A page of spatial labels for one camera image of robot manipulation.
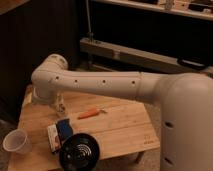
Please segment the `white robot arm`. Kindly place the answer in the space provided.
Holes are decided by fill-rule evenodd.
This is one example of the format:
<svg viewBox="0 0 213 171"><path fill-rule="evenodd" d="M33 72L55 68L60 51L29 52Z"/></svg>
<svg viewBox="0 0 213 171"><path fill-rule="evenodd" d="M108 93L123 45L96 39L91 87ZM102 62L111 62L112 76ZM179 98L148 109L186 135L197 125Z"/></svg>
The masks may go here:
<svg viewBox="0 0 213 171"><path fill-rule="evenodd" d="M70 71L51 54L32 72L33 99L51 105L60 91L109 96L161 110L160 171L213 171L213 78L200 73Z"/></svg>

